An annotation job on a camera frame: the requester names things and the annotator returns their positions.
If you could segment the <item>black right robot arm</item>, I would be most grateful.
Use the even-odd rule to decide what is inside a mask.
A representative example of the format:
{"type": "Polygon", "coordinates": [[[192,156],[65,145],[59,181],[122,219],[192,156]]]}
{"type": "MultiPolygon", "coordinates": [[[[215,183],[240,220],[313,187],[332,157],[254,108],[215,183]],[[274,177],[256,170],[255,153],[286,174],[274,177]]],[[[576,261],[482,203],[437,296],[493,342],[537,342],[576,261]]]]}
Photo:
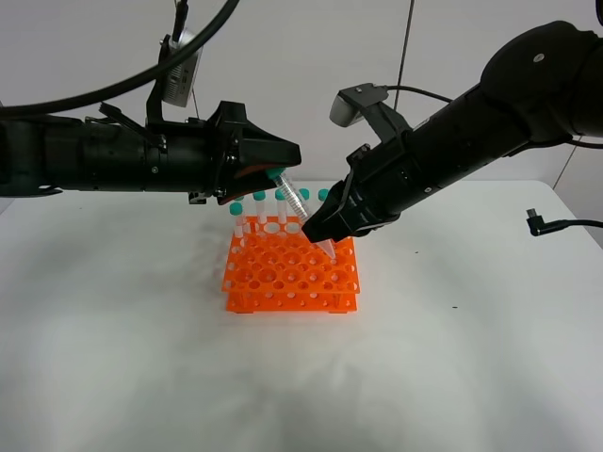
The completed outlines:
{"type": "Polygon", "coordinates": [[[338,92],[333,123],[365,120],[379,138],[348,157],[349,174],[303,225],[312,242],[363,236],[436,192],[528,149],[602,134],[602,40],[567,22],[503,46],[479,83],[418,127],[386,104],[388,87],[338,92]]]}

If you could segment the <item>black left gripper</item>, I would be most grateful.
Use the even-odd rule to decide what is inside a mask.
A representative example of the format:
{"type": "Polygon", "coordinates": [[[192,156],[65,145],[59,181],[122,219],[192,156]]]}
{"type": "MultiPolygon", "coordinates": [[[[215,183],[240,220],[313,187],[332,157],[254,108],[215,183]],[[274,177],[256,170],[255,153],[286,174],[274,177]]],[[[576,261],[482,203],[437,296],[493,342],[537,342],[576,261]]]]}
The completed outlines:
{"type": "Polygon", "coordinates": [[[263,170],[296,167],[302,162],[298,144],[251,124],[244,104],[221,101],[204,123],[207,157],[203,186],[188,192],[191,205],[215,198],[225,205],[236,198],[269,190],[276,184],[263,170]]]}

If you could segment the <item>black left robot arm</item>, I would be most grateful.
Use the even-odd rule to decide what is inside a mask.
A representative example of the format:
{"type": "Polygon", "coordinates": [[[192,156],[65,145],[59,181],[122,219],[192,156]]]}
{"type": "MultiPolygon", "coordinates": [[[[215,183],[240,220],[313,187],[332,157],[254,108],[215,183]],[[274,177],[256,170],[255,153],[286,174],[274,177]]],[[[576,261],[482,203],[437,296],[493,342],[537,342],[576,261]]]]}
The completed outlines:
{"type": "Polygon", "coordinates": [[[63,191],[185,193],[191,204],[225,204],[272,188],[270,170],[298,166],[298,144],[220,102],[206,121],[140,125],[103,104],[101,119],[43,116],[1,123],[1,195],[34,198],[63,191]]]}

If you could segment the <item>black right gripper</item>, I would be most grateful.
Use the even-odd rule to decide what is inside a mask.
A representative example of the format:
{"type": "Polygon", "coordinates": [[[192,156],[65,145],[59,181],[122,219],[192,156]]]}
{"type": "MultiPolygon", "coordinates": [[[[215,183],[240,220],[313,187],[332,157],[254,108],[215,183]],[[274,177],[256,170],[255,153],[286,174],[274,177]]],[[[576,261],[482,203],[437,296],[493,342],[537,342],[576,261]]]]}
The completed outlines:
{"type": "Polygon", "coordinates": [[[403,140],[392,138],[347,157],[350,172],[329,193],[302,231],[312,243],[363,237],[399,218],[422,197],[424,174],[403,140]]]}

